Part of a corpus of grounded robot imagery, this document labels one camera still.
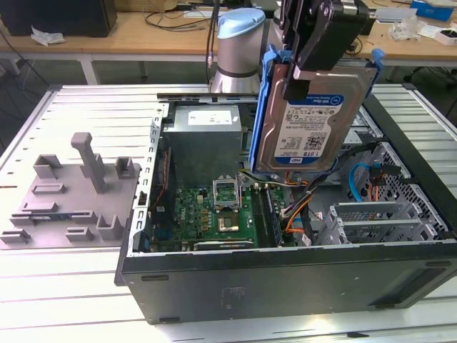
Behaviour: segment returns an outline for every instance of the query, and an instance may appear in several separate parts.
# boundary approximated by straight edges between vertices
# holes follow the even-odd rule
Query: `green circuit board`
[[[218,201],[233,199],[233,189],[222,188]],[[271,189],[271,197],[277,213],[284,207],[283,193],[279,188]],[[176,194],[173,240],[246,240],[257,245],[256,225],[251,204],[251,190],[243,188],[241,206],[237,212],[217,212],[214,208],[212,187],[203,189],[179,189]],[[236,227],[233,231],[222,231],[224,225]]]

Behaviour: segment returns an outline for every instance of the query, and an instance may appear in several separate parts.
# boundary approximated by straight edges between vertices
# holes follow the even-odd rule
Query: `power supply sticker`
[[[282,164],[308,164],[321,155],[331,134],[328,118],[344,103],[338,94],[309,94],[301,101],[286,105],[275,159]]]
[[[231,125],[230,111],[190,111],[188,125]]]

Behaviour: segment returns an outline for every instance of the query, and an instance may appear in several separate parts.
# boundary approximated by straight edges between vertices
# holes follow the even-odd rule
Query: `gray plastic post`
[[[122,230],[124,230],[124,227],[121,225],[116,214],[113,216],[113,220],[110,224],[106,222],[103,216],[100,216],[95,228],[99,231],[100,236],[104,241],[119,239],[122,236]]]
[[[57,179],[53,169],[62,168],[56,155],[40,155],[36,159],[34,169],[40,179]]]
[[[118,157],[114,166],[118,178],[133,179],[135,177],[135,167],[131,157]]]
[[[6,243],[27,243],[30,235],[24,229],[10,229],[0,234],[0,239]]]
[[[94,152],[91,148],[92,136],[88,132],[76,132],[71,138],[71,146],[79,151],[87,175],[91,178],[95,192],[103,193],[105,190],[104,171],[100,170]]]

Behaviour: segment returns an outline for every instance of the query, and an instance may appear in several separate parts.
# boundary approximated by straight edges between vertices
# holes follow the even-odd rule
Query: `hard drive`
[[[283,99],[288,64],[275,65],[263,123],[253,135],[253,172],[329,169],[376,76],[365,65],[318,72],[301,101]]]

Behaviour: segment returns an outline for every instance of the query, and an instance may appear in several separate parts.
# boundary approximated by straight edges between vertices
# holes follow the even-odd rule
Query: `yellow wire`
[[[287,227],[286,227],[286,233],[289,233],[291,232],[291,226],[292,226],[292,222],[293,220],[295,219],[295,217],[297,216],[298,213],[300,213],[300,211],[310,202],[310,200],[313,198],[313,196],[311,195],[309,197],[308,200],[306,200],[302,205],[300,205],[300,207],[295,211],[294,214],[292,214],[292,217],[289,219],[288,223],[287,223]]]

